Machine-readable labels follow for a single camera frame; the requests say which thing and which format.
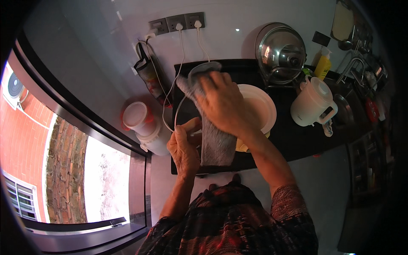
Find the person's left hand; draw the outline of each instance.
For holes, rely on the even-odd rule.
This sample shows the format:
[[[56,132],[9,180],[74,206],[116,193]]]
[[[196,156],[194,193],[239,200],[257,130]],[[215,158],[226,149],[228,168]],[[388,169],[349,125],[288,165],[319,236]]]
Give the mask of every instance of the person's left hand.
[[[200,167],[200,156],[197,146],[201,145],[202,133],[191,136],[202,128],[201,120],[195,117],[183,125],[175,126],[175,130],[167,143],[167,149],[173,157],[180,177],[195,176]]]

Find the yellow dish soap bottle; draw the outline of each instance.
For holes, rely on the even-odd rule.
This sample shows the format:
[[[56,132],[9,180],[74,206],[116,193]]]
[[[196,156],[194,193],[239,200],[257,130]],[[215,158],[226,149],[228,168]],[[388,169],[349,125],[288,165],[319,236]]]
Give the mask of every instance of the yellow dish soap bottle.
[[[317,64],[316,70],[315,70],[315,75],[319,79],[324,79],[326,77],[326,74],[329,72],[330,67],[331,67],[331,62],[330,62],[330,53],[331,51],[323,47],[322,48],[322,56],[320,57],[319,63]]]

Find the faucet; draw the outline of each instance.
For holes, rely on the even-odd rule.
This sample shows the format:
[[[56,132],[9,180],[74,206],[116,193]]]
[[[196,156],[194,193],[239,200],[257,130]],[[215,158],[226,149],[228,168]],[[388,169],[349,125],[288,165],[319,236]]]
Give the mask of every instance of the faucet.
[[[364,66],[364,62],[361,60],[361,58],[359,57],[354,57],[350,60],[349,64],[346,66],[346,68],[344,69],[344,71],[342,72],[342,74],[339,76],[339,78],[336,81],[336,84],[339,84],[340,81],[344,78],[344,76],[347,74],[347,72],[349,72],[351,66],[356,62],[356,61],[360,61],[361,64],[363,65],[363,74],[361,76],[361,79],[363,80],[363,75],[364,75],[364,71],[366,70],[365,66]]]

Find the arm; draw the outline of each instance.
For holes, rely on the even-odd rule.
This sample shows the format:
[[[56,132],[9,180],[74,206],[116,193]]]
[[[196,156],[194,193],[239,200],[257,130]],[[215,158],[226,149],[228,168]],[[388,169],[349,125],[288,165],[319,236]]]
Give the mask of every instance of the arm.
[[[200,77],[206,96],[196,94],[207,118],[220,130],[241,139],[250,149],[257,168],[270,186],[271,196],[283,185],[295,184],[292,171],[282,154],[253,125],[246,115],[242,94],[227,73],[211,72],[211,80]]]
[[[159,218],[169,217],[181,220],[190,204],[191,191],[194,178],[200,167],[197,145],[201,142],[201,134],[190,136],[191,133],[201,129],[201,121],[194,118],[186,124],[175,127],[167,148],[177,167],[177,179],[173,190],[164,204]]]
[[[296,184],[289,164],[261,131],[249,129],[239,138],[248,146],[259,172],[269,184],[271,197],[280,186]]]

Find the black countertop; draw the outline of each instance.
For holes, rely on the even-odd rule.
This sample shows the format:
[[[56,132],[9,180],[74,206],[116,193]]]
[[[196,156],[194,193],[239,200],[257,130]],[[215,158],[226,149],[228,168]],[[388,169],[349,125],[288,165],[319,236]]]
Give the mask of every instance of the black countertop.
[[[221,72],[229,73],[232,81],[237,84],[257,86],[266,91],[266,93],[272,98],[276,106],[277,118],[275,125],[271,129],[269,140],[276,146],[287,161],[322,153],[341,144],[354,141],[367,132],[366,129],[368,126],[350,132],[350,130],[337,129],[336,125],[333,124],[333,135],[331,137],[326,137],[322,125],[318,123],[315,123],[315,126],[299,126],[293,121],[290,115],[290,106],[297,97],[295,89],[279,87],[265,89],[256,60],[238,59],[217,61],[223,66]],[[193,67],[201,63],[204,62],[183,64],[180,74],[186,77]],[[180,65],[175,66],[176,71],[178,71],[179,67]],[[332,78],[336,78],[335,76],[338,74],[332,72],[328,74],[328,76],[330,75]],[[172,123],[174,123],[174,116],[178,104],[183,97],[183,92],[181,92],[178,87],[175,87]],[[183,124],[197,116],[200,116],[200,114],[194,103],[186,98],[180,107],[177,116],[177,124]],[[256,168],[256,165],[250,153],[235,152],[235,157],[231,166],[206,166],[202,167],[198,174],[240,171],[253,168]],[[171,161],[171,173],[177,174],[173,159]]]

